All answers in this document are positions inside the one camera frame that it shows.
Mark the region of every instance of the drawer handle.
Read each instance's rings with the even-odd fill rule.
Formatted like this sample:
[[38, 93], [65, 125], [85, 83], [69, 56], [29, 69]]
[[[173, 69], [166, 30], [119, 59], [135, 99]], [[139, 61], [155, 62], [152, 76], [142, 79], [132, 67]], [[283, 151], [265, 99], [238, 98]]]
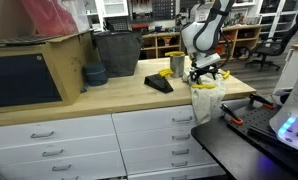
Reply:
[[71, 167], [71, 164], [69, 164], [68, 166], [54, 166], [52, 167], [52, 171], [67, 171], [69, 170]]
[[182, 151], [172, 151], [172, 155], [178, 156], [178, 155], [184, 155], [189, 154], [189, 149], [182, 150]]
[[172, 180], [188, 180], [187, 175], [179, 176], [179, 177], [172, 177]]
[[51, 131], [51, 132], [48, 133], [48, 134], [35, 134], [35, 133], [33, 133], [33, 134], [31, 135], [31, 138], [35, 139], [35, 138], [50, 137], [50, 136], [52, 136], [54, 133], [55, 133], [54, 131]]
[[172, 139], [175, 141], [190, 139], [190, 134], [183, 135], [183, 136], [172, 136]]
[[[67, 178], [62, 178], [61, 180], [66, 180]], [[71, 178], [70, 178], [71, 179]], [[78, 180], [79, 176], [77, 176], [74, 180]]]
[[181, 162], [181, 163], [171, 163], [172, 167], [183, 167], [183, 166], [187, 166], [188, 162]]
[[48, 156], [58, 156], [63, 153], [63, 149], [60, 151], [54, 151], [54, 152], [43, 152], [42, 157], [48, 157]]
[[189, 123], [190, 121], [192, 121], [192, 116], [189, 117], [189, 119], [176, 119], [176, 118], [172, 118], [173, 122], [176, 123]]

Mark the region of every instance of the cardboard box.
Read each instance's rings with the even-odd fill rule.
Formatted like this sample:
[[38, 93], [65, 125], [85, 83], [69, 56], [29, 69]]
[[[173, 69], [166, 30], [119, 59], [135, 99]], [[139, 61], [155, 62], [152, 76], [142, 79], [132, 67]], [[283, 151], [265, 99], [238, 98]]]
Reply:
[[36, 45], [0, 46], [0, 112], [73, 104], [85, 84], [83, 66], [94, 59], [91, 32]]

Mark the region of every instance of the red object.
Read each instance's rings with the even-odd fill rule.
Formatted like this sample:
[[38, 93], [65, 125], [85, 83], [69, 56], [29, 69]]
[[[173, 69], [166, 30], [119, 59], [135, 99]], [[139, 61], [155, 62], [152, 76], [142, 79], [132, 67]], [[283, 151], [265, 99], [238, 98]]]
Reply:
[[68, 35], [78, 32], [77, 25], [58, 0], [22, 0], [41, 35]]
[[214, 50], [214, 52], [215, 53], [217, 53], [217, 54], [222, 54], [223, 53], [223, 45], [218, 45], [217, 47], [216, 47], [216, 49]]
[[235, 119], [235, 118], [231, 118], [231, 122], [233, 122], [236, 125], [242, 125], [243, 124], [243, 120], [242, 119]]
[[271, 106], [269, 104], [262, 104], [263, 107], [273, 110], [275, 106]]
[[141, 31], [141, 29], [147, 29], [149, 28], [149, 25], [147, 23], [143, 24], [132, 24], [131, 28], [133, 31]]

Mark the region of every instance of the yellow object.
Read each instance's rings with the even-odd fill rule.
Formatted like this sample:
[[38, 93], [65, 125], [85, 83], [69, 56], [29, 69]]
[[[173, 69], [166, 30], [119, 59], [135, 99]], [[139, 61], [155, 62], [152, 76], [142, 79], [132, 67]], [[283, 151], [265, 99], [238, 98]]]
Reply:
[[227, 79], [230, 76], [230, 71], [227, 71], [225, 73], [221, 73], [223, 79]]
[[158, 73], [162, 77], [165, 77], [167, 75], [173, 74], [173, 72], [172, 72], [172, 70], [170, 68], [162, 69], [162, 70], [158, 71]]
[[171, 52], [167, 52], [165, 53], [165, 56], [182, 56], [185, 53], [182, 51], [171, 51]]
[[216, 87], [214, 84], [193, 84], [193, 88], [198, 88], [198, 89], [213, 89]]

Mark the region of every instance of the white drawer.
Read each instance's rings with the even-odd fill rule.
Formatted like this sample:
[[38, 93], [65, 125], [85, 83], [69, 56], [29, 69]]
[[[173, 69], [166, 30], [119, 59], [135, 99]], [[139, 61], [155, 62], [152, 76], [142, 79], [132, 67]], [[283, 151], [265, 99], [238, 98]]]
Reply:
[[187, 180], [224, 174], [225, 172], [217, 164], [209, 164], [189, 168], [131, 175], [128, 176], [128, 180]]
[[193, 127], [195, 126], [118, 134], [118, 140], [121, 150], [196, 142], [190, 133]]
[[0, 148], [115, 134], [110, 115], [0, 127]]
[[125, 164], [131, 164], [178, 157], [183, 157], [185, 159], [190, 156], [196, 156], [197, 153], [202, 152], [204, 152], [202, 147], [198, 143], [193, 142], [155, 146], [143, 149], [123, 150], [122, 156]]
[[4, 148], [0, 166], [110, 151], [119, 151], [116, 135]]
[[214, 163], [215, 161], [211, 158], [211, 156], [206, 151], [202, 151], [191, 155], [125, 163], [125, 165], [128, 174], [139, 174]]
[[112, 118], [118, 134], [196, 125], [191, 105], [118, 113]]
[[36, 177], [46, 177], [46, 179], [53, 177], [61, 180], [88, 174], [94, 174], [94, 179], [103, 179], [126, 175], [119, 151], [0, 166], [0, 173], [8, 180], [38, 179]]

